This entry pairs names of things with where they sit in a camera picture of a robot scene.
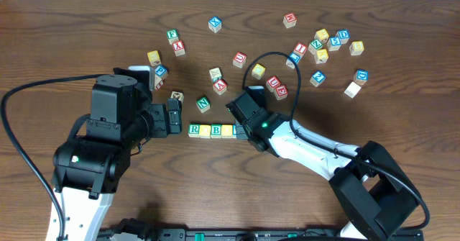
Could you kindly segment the blue T block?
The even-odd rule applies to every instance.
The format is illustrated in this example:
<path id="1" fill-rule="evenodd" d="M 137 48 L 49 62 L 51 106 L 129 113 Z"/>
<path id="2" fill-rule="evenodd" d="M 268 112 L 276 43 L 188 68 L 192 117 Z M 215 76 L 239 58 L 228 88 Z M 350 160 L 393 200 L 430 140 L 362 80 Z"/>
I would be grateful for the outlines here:
<path id="1" fill-rule="evenodd" d="M 233 130 L 232 130 L 232 138 L 237 138 L 236 125 L 233 124 L 232 127 L 233 127 L 233 128 L 232 128 L 232 129 L 233 129 Z"/>

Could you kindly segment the yellow block with O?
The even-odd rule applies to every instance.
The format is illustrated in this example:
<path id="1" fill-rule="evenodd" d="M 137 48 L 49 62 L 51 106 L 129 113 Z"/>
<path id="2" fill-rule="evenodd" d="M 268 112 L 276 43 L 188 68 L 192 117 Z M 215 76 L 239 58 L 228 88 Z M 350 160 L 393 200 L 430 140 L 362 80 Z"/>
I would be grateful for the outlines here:
<path id="1" fill-rule="evenodd" d="M 210 138 L 211 137 L 211 126 L 207 124 L 201 124 L 199 127 L 199 137 L 200 138 Z"/>

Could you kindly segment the green B block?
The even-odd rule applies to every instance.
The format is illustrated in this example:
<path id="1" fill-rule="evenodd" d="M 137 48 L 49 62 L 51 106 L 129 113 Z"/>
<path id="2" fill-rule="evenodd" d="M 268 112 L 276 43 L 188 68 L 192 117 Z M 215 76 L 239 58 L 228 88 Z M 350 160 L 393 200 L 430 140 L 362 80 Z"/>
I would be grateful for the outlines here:
<path id="1" fill-rule="evenodd" d="M 222 138 L 222 125 L 212 124 L 211 125 L 211 138 Z"/>

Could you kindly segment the green R block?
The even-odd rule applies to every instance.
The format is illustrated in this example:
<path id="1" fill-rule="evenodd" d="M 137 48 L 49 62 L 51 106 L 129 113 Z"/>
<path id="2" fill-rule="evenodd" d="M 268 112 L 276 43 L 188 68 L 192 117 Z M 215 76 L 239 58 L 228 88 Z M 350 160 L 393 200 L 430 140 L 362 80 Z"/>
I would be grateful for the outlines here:
<path id="1" fill-rule="evenodd" d="M 200 125 L 199 124 L 189 124 L 188 136 L 189 137 L 200 137 Z"/>

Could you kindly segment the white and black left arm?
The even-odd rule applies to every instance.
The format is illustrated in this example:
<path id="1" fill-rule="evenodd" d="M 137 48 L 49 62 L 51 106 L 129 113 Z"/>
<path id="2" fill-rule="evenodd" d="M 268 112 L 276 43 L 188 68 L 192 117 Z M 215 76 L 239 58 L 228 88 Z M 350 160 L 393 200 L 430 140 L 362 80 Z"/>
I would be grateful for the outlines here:
<path id="1" fill-rule="evenodd" d="M 51 211 L 47 240 L 95 240 L 132 150 L 181 133 L 181 102 L 152 101 L 159 80 L 153 68 L 140 65 L 97 77 L 90 114 L 75 121 L 53 157 L 53 192 L 60 207 Z"/>

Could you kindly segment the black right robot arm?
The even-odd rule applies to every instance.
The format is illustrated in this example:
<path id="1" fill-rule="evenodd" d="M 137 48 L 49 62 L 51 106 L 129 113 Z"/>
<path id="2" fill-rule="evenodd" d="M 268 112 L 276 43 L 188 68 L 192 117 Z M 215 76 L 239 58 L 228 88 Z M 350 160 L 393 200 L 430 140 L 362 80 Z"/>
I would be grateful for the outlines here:
<path id="1" fill-rule="evenodd" d="M 349 221 L 342 229 L 312 229 L 316 238 L 422 240 L 420 227 L 403 226 L 422 205 L 420 193 L 381 144 L 335 142 L 269 112 L 261 86 L 246 88 L 226 106 L 258 151 L 293 160 L 328 181 Z"/>

